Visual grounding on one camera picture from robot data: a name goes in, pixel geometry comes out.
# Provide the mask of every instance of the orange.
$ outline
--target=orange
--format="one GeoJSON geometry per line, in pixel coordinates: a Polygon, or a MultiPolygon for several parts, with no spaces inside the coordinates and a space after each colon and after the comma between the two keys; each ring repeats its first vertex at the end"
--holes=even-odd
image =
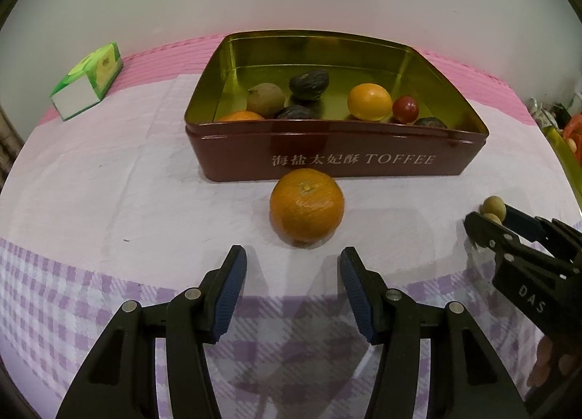
{"type": "Polygon", "coordinates": [[[392,112],[392,98],[388,91],[378,84],[360,84],[348,94],[347,108],[357,119],[382,120],[392,112]]]}
{"type": "Polygon", "coordinates": [[[333,178],[302,168],[279,180],[270,206],[271,219],[278,230],[299,242],[317,242],[338,228],[344,201],[333,178]]]}
{"type": "Polygon", "coordinates": [[[249,110],[239,110],[238,112],[233,112],[231,114],[225,115],[219,122],[234,122],[235,120],[265,120],[259,114],[251,112],[249,110]]]}

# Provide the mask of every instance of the dark purple fruit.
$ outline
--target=dark purple fruit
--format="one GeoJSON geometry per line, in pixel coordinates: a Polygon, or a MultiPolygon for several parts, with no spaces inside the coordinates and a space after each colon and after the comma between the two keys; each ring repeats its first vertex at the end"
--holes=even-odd
{"type": "Polygon", "coordinates": [[[325,69],[299,74],[289,80],[289,89],[299,100],[317,100],[329,85],[330,75],[325,69]]]}
{"type": "Polygon", "coordinates": [[[419,125],[421,127],[448,128],[441,119],[436,117],[423,117],[414,122],[414,125],[419,125]]]}
{"type": "Polygon", "coordinates": [[[319,116],[313,110],[299,104],[291,104],[285,107],[276,116],[276,119],[285,120],[303,120],[303,119],[319,119],[319,116]]]}

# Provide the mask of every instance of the purple plaid tablecloth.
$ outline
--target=purple plaid tablecloth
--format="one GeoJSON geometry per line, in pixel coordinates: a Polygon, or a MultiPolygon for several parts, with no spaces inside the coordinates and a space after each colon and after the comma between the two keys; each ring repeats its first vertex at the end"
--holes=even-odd
{"type": "MultiPolygon", "coordinates": [[[[524,392],[539,334],[491,285],[490,255],[474,253],[464,271],[401,288],[417,302],[464,303],[524,392]]],[[[2,335],[59,398],[121,303],[135,299],[147,306],[177,294],[63,265],[4,239],[0,279],[2,335]]],[[[228,333],[217,345],[206,346],[225,418],[361,418],[379,352],[357,331],[344,294],[242,297],[228,333]]],[[[426,410],[429,371],[428,345],[423,343],[418,418],[426,410]]],[[[156,382],[161,417],[171,417],[162,341],[156,382]]]]}

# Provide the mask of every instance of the blue gripper pad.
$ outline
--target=blue gripper pad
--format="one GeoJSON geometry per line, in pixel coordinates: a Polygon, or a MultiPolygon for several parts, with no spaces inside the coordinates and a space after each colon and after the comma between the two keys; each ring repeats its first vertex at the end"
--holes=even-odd
{"type": "Polygon", "coordinates": [[[376,331],[372,321],[372,304],[362,285],[354,262],[359,262],[362,268],[364,268],[356,250],[353,247],[345,248],[341,255],[339,255],[339,271],[343,285],[346,288],[347,298],[350,301],[351,310],[356,318],[360,334],[366,337],[368,342],[372,342],[373,338],[376,337],[376,331]]]}
{"type": "Polygon", "coordinates": [[[233,246],[231,248],[221,270],[228,268],[227,262],[229,261],[231,261],[230,270],[226,274],[214,305],[212,335],[216,340],[228,330],[240,290],[243,287],[244,277],[247,274],[247,253],[243,247],[233,246]]]}

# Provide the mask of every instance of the small round ball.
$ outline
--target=small round ball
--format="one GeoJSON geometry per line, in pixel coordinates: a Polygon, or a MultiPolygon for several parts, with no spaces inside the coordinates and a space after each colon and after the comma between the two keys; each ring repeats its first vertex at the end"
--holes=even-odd
{"type": "Polygon", "coordinates": [[[392,104],[392,116],[399,123],[412,123],[418,119],[418,104],[413,97],[398,97],[392,104]]]}
{"type": "Polygon", "coordinates": [[[277,84],[262,83],[248,90],[247,110],[272,119],[283,110],[285,94],[277,84]]]}
{"type": "Polygon", "coordinates": [[[496,215],[500,222],[503,222],[507,209],[503,199],[499,196],[490,196],[481,205],[481,213],[496,215]]]}
{"type": "Polygon", "coordinates": [[[356,119],[375,122],[390,115],[392,98],[378,84],[359,84],[347,95],[347,108],[356,119]]]}
{"type": "Polygon", "coordinates": [[[576,147],[576,142],[574,140],[572,140],[571,138],[566,138],[566,143],[568,144],[568,146],[572,150],[572,153],[576,153],[576,150],[578,150],[578,147],[576,147]]]}
{"type": "Polygon", "coordinates": [[[495,214],[483,214],[483,217],[485,217],[485,219],[489,219],[491,222],[495,222],[501,225],[499,217],[497,217],[495,214]]]}

